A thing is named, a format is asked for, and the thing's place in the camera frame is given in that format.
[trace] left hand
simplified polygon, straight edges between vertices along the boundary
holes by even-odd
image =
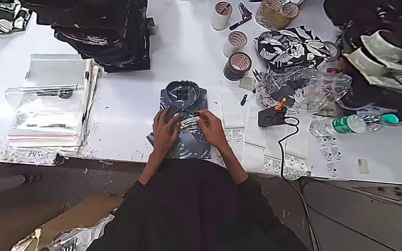
[[[154,150],[153,152],[164,157],[171,149],[179,136],[179,122],[175,125],[173,133],[170,134],[171,127],[182,117],[181,114],[172,117],[165,124],[165,115],[168,114],[170,106],[165,110],[159,111],[154,117],[153,134],[154,134]]]

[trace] crumpled plastic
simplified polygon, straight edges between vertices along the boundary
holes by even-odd
[[[287,85],[289,80],[307,79],[306,84],[296,90],[293,107],[287,114],[317,112],[329,103],[340,100],[349,90],[352,78],[340,73],[318,71],[315,67],[295,66],[276,72],[267,68],[261,74],[262,81],[257,84],[256,93],[264,108],[280,105],[271,94]]]

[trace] gray fabric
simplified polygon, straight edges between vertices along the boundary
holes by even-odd
[[[170,111],[165,116],[167,123],[173,116],[182,114],[180,133],[190,131],[197,144],[193,141],[185,145],[180,138],[169,151],[168,159],[209,159],[210,144],[205,139],[204,133],[195,120],[194,112],[207,109],[207,90],[199,88],[191,81],[173,81],[165,89],[161,90],[160,110],[170,106]],[[147,136],[148,141],[154,145],[153,133]]]

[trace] electric cord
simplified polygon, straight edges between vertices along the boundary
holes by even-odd
[[[285,151],[284,151],[283,146],[282,146],[282,141],[283,141],[283,140],[286,140],[287,138],[289,138],[289,137],[291,137],[291,136],[293,136],[294,134],[297,134],[297,133],[299,132],[299,127],[298,127],[298,125],[300,124],[300,120],[299,120],[298,118],[296,118],[296,117],[285,117],[285,119],[287,119],[287,118],[295,119],[295,120],[297,121],[297,123],[296,123],[296,124],[293,124],[293,123],[287,123],[287,122],[285,122],[283,119],[280,119],[280,118],[277,118],[277,117],[274,117],[274,118],[283,121],[283,125],[288,125],[288,126],[294,126],[294,127],[296,127],[296,131],[295,131],[295,132],[293,132],[292,134],[288,134],[288,135],[286,135],[285,137],[283,137],[282,139],[280,139],[279,141],[277,141],[277,142],[279,143],[280,150],[281,150],[281,155],[282,155],[282,158],[281,158],[281,167],[280,167],[280,176],[282,177],[282,179],[283,179],[284,181],[286,181],[290,186],[292,186],[292,187],[297,191],[297,193],[299,194],[300,199],[302,200],[303,210],[305,211],[305,215],[306,215],[306,218],[307,218],[307,220],[308,220],[308,225],[309,225],[309,227],[310,227],[311,234],[312,234],[312,236],[313,236],[313,239],[314,239],[314,242],[315,242],[315,244],[316,244],[317,250],[318,250],[318,251],[321,251],[321,248],[320,248],[320,245],[319,245],[319,239],[317,238],[316,230],[315,230],[315,228],[314,228],[314,226],[313,226],[313,222],[311,221],[310,213],[308,212],[308,208],[306,207],[305,199],[303,198],[302,193],[297,189],[297,187],[295,187],[293,184],[291,184],[291,183],[289,182],[289,180],[287,180],[287,179],[285,178],[285,176],[283,175],[283,170],[284,170],[284,168],[285,168]]]
[[[352,230],[352,231],[354,231],[354,232],[356,232],[356,233],[362,235],[363,237],[366,237],[366,238],[368,238],[368,239],[370,239],[370,240],[372,240],[372,241],[374,241],[374,242],[376,242],[376,243],[378,243],[378,244],[380,244],[380,245],[382,245],[382,246],[384,246],[384,247],[386,247],[386,248],[389,248],[390,250],[397,251],[396,249],[390,247],[389,245],[384,244],[384,243],[378,241],[378,240],[375,239],[375,238],[372,238],[372,237],[370,237],[370,236],[368,236],[368,235],[366,235],[366,234],[363,234],[363,233],[361,233],[361,232],[359,232],[359,231],[357,231],[357,230],[355,230],[355,229],[353,229],[353,228],[351,228],[351,227],[349,227],[349,226],[347,226],[347,225],[344,225],[343,223],[340,223],[339,221],[337,221],[337,220],[335,220],[335,219],[332,219],[331,217],[329,217],[329,216],[327,216],[327,215],[325,215],[325,214],[323,214],[323,213],[317,211],[316,209],[314,209],[313,207],[311,207],[311,206],[305,201],[305,199],[304,199],[304,197],[303,197],[303,193],[302,193],[301,191],[299,191],[296,186],[294,186],[293,184],[291,184],[291,183],[289,182],[289,180],[287,180],[287,179],[285,178],[285,176],[283,175],[283,170],[284,170],[284,168],[285,168],[285,151],[284,151],[283,146],[282,146],[282,141],[284,141],[284,140],[286,140],[287,138],[293,136],[294,134],[297,134],[297,133],[299,132],[299,127],[298,127],[298,125],[300,124],[300,120],[299,120],[298,118],[296,118],[296,117],[285,117],[285,119],[287,119],[287,118],[295,119],[295,120],[297,121],[297,123],[296,123],[296,124],[287,123],[287,122],[285,122],[284,120],[282,120],[282,119],[280,119],[280,118],[276,118],[276,119],[279,119],[279,120],[283,121],[283,125],[288,125],[288,126],[294,126],[294,127],[296,127],[296,131],[295,131],[295,132],[293,132],[292,134],[288,134],[288,135],[286,135],[285,137],[283,137],[282,139],[280,139],[279,141],[277,141],[278,144],[279,144],[279,146],[280,146],[280,150],[281,150],[280,176],[282,177],[282,179],[283,179],[284,181],[286,181],[289,185],[291,185],[291,186],[294,188],[294,190],[296,190],[296,192],[299,194],[299,197],[300,197],[300,199],[301,199],[301,201],[302,201],[303,209],[304,209],[304,211],[305,211],[305,215],[306,215],[306,218],[307,218],[307,220],[308,220],[308,225],[309,225],[309,227],[310,227],[311,234],[312,234],[312,236],[313,236],[313,238],[314,238],[314,241],[315,241],[317,250],[318,250],[318,251],[321,251],[321,248],[320,248],[320,244],[319,244],[319,239],[317,238],[317,235],[316,235],[316,230],[315,230],[315,228],[314,228],[314,226],[313,226],[313,223],[312,223],[312,221],[311,221],[310,213],[308,212],[308,207],[311,208],[311,209],[312,209],[313,211],[315,211],[316,213],[318,213],[318,214],[324,216],[325,218],[327,218],[327,219],[329,219],[329,220],[331,220],[331,221],[333,221],[333,222],[336,222],[336,223],[338,223],[339,225],[342,225],[342,226],[348,228],[349,230]]]

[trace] black and white shirt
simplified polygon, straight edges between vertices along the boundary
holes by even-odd
[[[195,120],[195,112],[207,109],[207,90],[192,81],[173,81],[161,90],[160,110],[170,106],[167,123],[172,117],[182,114],[179,138],[169,151],[168,159],[209,159],[210,144]],[[147,136],[154,144],[153,133]]]
[[[31,14],[18,0],[0,0],[0,34],[25,31]]]
[[[271,69],[294,65],[317,67],[333,55],[305,26],[266,31],[255,38],[255,48]]]

